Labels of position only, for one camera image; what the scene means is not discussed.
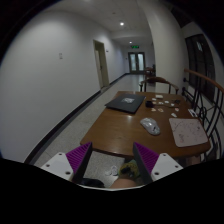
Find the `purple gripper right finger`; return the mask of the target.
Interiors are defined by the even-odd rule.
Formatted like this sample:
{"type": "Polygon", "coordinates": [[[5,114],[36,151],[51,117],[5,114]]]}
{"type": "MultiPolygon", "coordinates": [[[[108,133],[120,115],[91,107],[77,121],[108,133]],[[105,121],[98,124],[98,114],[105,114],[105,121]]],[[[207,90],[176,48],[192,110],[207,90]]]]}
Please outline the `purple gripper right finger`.
{"type": "Polygon", "coordinates": [[[152,183],[151,172],[159,158],[159,154],[137,142],[133,143],[133,154],[143,183],[152,183]]]}

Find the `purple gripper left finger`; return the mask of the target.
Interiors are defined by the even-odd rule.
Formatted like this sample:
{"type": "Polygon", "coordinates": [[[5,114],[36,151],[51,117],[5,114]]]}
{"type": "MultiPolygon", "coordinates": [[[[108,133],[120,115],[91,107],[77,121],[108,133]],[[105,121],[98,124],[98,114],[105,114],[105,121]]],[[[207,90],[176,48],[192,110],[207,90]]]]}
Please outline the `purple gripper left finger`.
{"type": "Polygon", "coordinates": [[[84,145],[80,145],[66,154],[68,162],[74,173],[74,183],[80,183],[82,181],[91,153],[92,143],[88,142],[84,145]]]}

